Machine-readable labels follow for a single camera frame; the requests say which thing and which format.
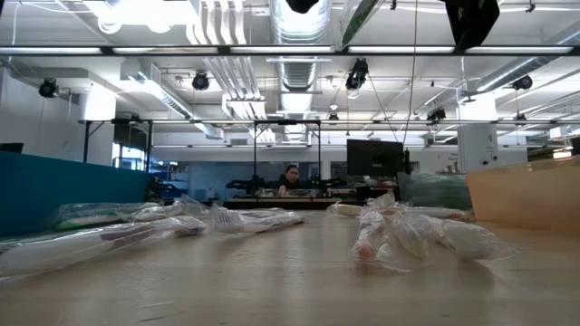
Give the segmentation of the purple white wrapped toothbrush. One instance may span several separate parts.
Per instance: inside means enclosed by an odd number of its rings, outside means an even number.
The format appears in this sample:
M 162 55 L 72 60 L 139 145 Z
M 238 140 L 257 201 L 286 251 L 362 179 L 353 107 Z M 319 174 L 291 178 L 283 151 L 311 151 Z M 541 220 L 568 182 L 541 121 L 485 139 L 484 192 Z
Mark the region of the purple white wrapped toothbrush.
M 231 210 L 213 205 L 209 210 L 211 230 L 220 234 L 257 234 L 299 225 L 305 218 L 283 208 Z
M 76 232 L 0 241 L 0 278 L 44 273 L 132 245 L 172 236 L 200 235 L 207 224 L 192 216 L 106 225 Z
M 152 206 L 142 208 L 131 216 L 135 222 L 150 222 L 176 216 L 193 216 L 205 219 L 209 207 L 186 195 L 176 198 L 170 206 Z

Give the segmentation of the white ceiling air duct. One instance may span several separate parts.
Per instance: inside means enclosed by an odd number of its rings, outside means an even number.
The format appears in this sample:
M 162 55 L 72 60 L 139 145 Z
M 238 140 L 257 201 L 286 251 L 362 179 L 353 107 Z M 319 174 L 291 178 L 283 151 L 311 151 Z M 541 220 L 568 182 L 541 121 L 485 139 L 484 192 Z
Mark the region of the white ceiling air duct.
M 135 84 L 138 91 L 155 97 L 183 119 L 194 118 L 189 105 L 169 87 L 163 85 L 161 70 L 154 63 L 147 63 L 142 59 L 125 59 L 121 64 L 120 77 L 122 81 Z

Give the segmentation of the wooden workstation table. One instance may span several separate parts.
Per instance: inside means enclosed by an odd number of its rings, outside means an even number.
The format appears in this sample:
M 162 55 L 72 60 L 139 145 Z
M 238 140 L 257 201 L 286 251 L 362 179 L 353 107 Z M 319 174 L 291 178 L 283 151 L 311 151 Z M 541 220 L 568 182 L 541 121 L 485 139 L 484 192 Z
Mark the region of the wooden workstation table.
M 340 202 L 340 199 L 330 197 L 244 197 L 225 201 L 223 206 L 234 210 L 262 208 L 325 210 L 328 206 L 336 202 Z

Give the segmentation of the black computer monitor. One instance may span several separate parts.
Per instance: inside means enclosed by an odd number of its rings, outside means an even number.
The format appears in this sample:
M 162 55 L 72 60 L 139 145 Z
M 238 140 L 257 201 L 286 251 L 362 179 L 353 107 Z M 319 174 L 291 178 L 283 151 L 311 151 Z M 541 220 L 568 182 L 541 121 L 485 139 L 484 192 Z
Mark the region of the black computer monitor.
M 403 171 L 403 145 L 400 142 L 348 139 L 347 175 L 396 177 Z

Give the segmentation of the green white toothbrush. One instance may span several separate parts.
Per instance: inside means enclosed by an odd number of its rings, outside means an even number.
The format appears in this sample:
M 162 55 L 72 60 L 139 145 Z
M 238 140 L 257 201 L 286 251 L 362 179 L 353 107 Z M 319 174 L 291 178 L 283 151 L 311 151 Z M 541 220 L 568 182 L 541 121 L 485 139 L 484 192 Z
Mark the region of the green white toothbrush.
M 334 25 L 334 48 L 342 51 L 382 7 L 385 0 L 345 0 Z
M 58 209 L 58 219 L 53 227 L 63 231 L 131 221 L 140 211 L 157 208 L 157 203 L 80 203 L 66 204 Z

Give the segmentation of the black metal rack frame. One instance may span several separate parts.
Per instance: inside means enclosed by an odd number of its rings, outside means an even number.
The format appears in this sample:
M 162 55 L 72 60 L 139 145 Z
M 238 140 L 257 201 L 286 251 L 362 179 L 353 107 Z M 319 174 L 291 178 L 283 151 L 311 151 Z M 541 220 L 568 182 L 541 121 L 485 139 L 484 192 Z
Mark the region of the black metal rack frame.
M 218 144 L 186 144 L 186 145 L 154 145 L 153 144 L 153 135 L 154 135 L 154 127 L 157 124 L 188 124 L 193 125 L 196 123 L 206 122 L 208 124 L 223 124 L 223 125 L 236 125 L 236 124 L 243 124 L 243 125 L 251 125 L 253 127 L 253 137 L 252 137 L 252 144 L 251 145 L 232 145 L 231 143 L 224 143 L 221 145 Z M 257 127 L 262 124 L 266 124 L 270 127 L 272 124 L 277 126 L 294 126 L 298 124 L 303 124 L 306 128 L 309 125 L 313 124 L 317 127 L 314 131 L 314 134 L 317 138 L 321 138 L 322 136 L 322 122 L 320 120 L 296 120 L 296 119 L 278 119 L 278 120 L 141 120 L 141 119 L 112 119 L 112 120 L 79 120 L 79 124 L 84 126 L 83 132 L 83 154 L 82 154 L 82 162 L 88 162 L 89 156 L 89 146 L 90 146 L 90 138 L 91 136 L 104 124 L 112 124 L 112 125 L 127 125 L 130 126 L 132 124 L 147 124 L 148 125 L 148 132 L 146 136 L 146 172 L 150 170 L 150 153 L 153 148 L 155 149 L 245 149 L 251 148 L 253 150 L 253 173 L 252 177 L 249 180 L 250 190 L 256 191 L 262 185 L 262 182 L 259 181 L 259 175 L 257 174 Z

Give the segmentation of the black overhead crossbar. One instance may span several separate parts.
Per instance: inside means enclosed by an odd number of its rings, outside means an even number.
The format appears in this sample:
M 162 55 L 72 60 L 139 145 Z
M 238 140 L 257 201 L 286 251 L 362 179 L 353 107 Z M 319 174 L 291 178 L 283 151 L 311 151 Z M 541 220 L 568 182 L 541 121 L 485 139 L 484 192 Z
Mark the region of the black overhead crossbar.
M 191 46 L 0 46 L 6 56 L 580 56 L 580 45 L 479 46 L 459 50 L 434 45 L 191 45 Z

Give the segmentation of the white ceiling conduit pipes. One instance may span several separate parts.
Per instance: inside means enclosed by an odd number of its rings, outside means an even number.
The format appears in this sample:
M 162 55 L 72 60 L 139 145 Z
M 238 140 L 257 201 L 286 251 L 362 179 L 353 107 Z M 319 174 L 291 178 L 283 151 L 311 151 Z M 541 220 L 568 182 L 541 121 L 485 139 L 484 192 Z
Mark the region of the white ceiling conduit pipes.
M 244 0 L 189 0 L 196 15 L 186 27 L 195 45 L 246 45 Z M 243 120 L 266 116 L 266 101 L 259 90 L 248 57 L 212 57 L 203 60 L 223 91 L 222 107 Z

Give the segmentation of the person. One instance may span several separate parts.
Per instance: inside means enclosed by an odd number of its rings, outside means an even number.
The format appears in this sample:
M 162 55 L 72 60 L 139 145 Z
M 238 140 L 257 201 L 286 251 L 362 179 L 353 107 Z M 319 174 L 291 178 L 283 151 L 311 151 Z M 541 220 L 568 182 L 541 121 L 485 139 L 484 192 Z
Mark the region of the person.
M 299 186 L 298 166 L 291 164 L 285 169 L 284 175 L 282 175 L 278 180 L 277 195 L 279 197 L 289 196 L 290 191 L 298 189 Z

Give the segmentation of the orange translucent plastic bin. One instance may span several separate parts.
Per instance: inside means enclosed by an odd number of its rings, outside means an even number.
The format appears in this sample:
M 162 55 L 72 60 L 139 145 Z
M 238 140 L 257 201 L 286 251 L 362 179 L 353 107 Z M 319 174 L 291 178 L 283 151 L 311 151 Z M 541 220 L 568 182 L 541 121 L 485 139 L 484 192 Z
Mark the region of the orange translucent plastic bin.
M 466 175 L 480 222 L 580 235 L 580 156 Z

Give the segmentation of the silver round ventilation duct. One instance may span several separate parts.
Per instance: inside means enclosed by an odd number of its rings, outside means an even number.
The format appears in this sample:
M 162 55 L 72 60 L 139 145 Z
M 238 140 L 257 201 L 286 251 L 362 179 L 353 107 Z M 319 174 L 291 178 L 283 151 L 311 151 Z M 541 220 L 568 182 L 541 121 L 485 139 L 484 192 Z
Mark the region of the silver round ventilation duct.
M 555 45 L 580 45 L 580 21 L 547 40 Z M 558 56 L 535 56 L 516 59 L 482 78 L 477 84 L 478 92 L 489 92 L 514 82 L 560 58 Z
M 331 0 L 315 0 L 304 14 L 294 11 L 286 0 L 269 0 L 270 21 L 276 44 L 313 45 L 326 42 Z M 317 62 L 282 62 L 278 73 L 288 91 L 308 91 L 314 85 Z

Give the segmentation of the teal plastic bin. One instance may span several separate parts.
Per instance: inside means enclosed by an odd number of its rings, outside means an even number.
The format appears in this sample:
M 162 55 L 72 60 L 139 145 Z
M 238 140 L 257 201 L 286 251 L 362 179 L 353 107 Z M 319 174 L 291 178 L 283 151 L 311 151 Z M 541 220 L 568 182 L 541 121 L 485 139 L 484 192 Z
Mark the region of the teal plastic bin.
M 148 174 L 0 151 L 0 237 L 45 231 L 58 208 L 77 203 L 137 203 Z

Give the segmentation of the grey plastic bin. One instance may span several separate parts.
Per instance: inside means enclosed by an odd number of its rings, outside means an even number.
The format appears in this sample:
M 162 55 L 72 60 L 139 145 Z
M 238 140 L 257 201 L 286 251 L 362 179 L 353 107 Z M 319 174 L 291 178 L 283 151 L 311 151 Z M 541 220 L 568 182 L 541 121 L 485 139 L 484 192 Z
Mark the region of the grey plastic bin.
M 399 173 L 398 182 L 401 200 L 413 206 L 472 208 L 464 175 Z

